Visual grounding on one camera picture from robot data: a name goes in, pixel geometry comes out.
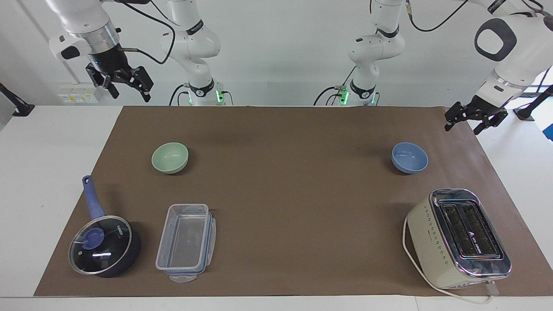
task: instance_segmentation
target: plastic food container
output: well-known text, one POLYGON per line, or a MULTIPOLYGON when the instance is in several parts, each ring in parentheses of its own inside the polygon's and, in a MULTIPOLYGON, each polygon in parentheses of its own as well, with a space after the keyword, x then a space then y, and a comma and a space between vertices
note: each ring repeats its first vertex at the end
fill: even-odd
POLYGON ((192 281, 211 262, 215 219, 205 204, 175 204, 167 211, 155 267, 177 283, 192 281))

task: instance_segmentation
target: bowl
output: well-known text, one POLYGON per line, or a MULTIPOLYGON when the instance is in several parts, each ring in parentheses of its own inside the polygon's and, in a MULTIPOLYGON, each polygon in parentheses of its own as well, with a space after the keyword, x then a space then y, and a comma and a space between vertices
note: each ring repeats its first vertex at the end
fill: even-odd
POLYGON ((180 172, 188 163, 188 149, 181 143, 166 143, 152 154, 152 165, 164 174, 180 172))
POLYGON ((415 174, 428 166, 428 155, 421 147, 403 142, 394 146, 392 163, 403 173, 415 174))

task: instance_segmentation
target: blue pan handle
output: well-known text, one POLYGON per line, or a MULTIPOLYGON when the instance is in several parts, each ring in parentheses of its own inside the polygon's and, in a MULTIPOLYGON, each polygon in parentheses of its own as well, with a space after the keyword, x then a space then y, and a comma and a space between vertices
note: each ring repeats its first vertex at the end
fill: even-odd
POLYGON ((98 197, 96 196, 96 189, 94 188, 92 176, 84 176, 82 178, 82 185, 85 188, 85 199, 86 204, 88 205, 90 218, 96 219, 102 216, 106 216, 106 213, 103 211, 100 203, 98 203, 98 197))

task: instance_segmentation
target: brown tabletop cover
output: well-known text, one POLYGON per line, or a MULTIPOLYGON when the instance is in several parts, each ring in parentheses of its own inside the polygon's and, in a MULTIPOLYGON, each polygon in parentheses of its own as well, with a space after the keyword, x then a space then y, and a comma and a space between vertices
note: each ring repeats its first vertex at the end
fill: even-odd
MULTIPOLYGON (((142 236, 142 252, 116 278, 73 271, 68 248, 90 220, 81 196, 35 296, 440 296, 401 245, 407 213, 438 188, 469 189, 484 204, 513 263, 500 295, 553 295, 551 267, 482 147, 466 123, 446 133, 444 111, 125 107, 92 176, 106 213, 142 236), (164 175, 150 159, 173 141, 190 160, 164 175), (393 167, 392 148, 403 141, 426 150, 426 170, 393 167), (217 220, 211 265, 190 283, 155 268, 175 203, 205 203, 217 220)), ((486 295, 483 286, 455 293, 486 295)))

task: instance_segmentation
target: toaster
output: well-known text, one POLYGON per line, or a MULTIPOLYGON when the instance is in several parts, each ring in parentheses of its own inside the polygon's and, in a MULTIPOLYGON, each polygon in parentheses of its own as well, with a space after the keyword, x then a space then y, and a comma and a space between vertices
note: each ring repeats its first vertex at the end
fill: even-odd
POLYGON ((506 278, 511 261, 480 200, 465 189, 440 189, 414 207, 407 224, 420 267, 441 289, 506 278))

